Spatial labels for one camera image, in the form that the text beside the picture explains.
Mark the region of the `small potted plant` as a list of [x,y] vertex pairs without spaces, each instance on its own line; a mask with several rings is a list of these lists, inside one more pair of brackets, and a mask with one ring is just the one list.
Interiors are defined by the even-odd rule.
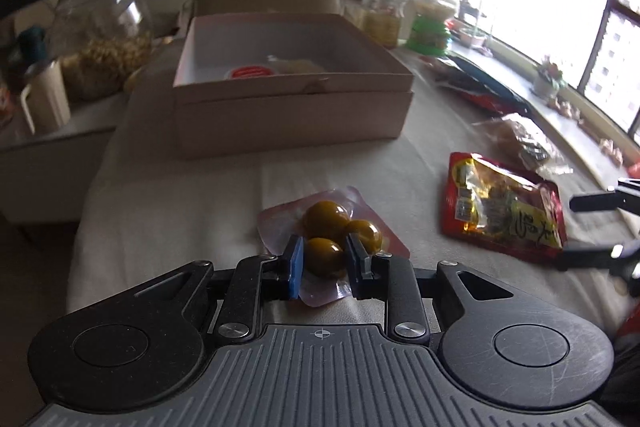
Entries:
[[537,66],[537,77],[533,82],[533,92],[544,100],[549,102],[556,98],[561,89],[566,87],[566,81],[563,78],[563,72],[558,64],[551,61],[546,56],[544,60]]

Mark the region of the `red white round snack pack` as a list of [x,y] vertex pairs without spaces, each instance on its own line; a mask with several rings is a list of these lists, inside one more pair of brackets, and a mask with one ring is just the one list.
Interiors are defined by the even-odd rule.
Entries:
[[262,64],[244,65],[232,68],[227,72],[226,79],[243,79],[269,77],[276,73],[274,69]]

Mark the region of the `yellow balls pink pack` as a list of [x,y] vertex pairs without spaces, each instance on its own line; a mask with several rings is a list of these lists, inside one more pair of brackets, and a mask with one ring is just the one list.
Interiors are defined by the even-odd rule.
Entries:
[[362,240],[370,256],[390,253],[408,258],[408,247],[351,186],[334,188],[270,207],[257,217],[257,231],[269,254],[284,253],[292,235],[305,241],[299,298],[319,308],[349,296],[346,239]]

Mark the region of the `clear bread snack pack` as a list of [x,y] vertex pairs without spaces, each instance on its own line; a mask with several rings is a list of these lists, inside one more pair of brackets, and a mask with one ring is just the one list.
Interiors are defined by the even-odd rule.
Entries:
[[511,113],[474,122],[472,127],[486,140],[487,154],[506,165],[544,178],[574,172],[563,153],[528,117]]

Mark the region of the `pale wafer snack pack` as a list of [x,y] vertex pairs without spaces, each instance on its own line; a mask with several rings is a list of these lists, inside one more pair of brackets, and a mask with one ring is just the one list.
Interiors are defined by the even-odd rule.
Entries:
[[295,60],[285,60],[274,55],[267,57],[269,67],[280,75],[304,75],[304,74],[320,74],[326,70],[306,58],[296,58]]

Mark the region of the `pink cardboard gift box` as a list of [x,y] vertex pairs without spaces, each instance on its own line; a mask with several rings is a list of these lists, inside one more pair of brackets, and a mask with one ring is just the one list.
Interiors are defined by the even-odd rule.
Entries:
[[[226,79],[230,69],[306,58],[320,74]],[[172,92],[184,155],[191,158],[396,139],[413,75],[335,14],[247,13],[195,17]]]

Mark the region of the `green base snack jar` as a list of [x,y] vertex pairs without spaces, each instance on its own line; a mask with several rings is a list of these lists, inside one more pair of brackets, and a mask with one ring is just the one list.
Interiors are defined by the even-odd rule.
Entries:
[[449,22],[457,13],[456,0],[412,0],[416,14],[407,46],[426,56],[444,56],[449,48]]

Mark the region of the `red lid plastic jar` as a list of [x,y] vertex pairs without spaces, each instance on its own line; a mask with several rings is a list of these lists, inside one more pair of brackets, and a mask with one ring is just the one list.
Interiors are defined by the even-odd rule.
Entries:
[[362,31],[384,48],[396,48],[407,1],[362,0]]

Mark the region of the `red yellow snack bag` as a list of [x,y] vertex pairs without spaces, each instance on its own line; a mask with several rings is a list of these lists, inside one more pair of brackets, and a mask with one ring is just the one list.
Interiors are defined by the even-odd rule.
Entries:
[[454,239],[528,262],[555,260],[566,242],[556,184],[477,153],[450,154],[440,225]]

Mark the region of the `glass jar with nuts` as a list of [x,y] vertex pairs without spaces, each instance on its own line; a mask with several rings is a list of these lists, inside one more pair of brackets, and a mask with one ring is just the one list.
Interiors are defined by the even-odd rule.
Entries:
[[60,0],[47,30],[70,101],[122,91],[152,53],[153,23],[144,0]]

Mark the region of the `dark red snack packet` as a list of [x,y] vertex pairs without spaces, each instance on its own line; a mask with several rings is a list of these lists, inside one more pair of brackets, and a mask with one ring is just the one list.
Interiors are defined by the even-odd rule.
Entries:
[[518,114],[528,117],[530,104],[510,88],[466,58],[457,55],[421,56],[420,61],[439,85],[459,93],[462,98],[496,115]]

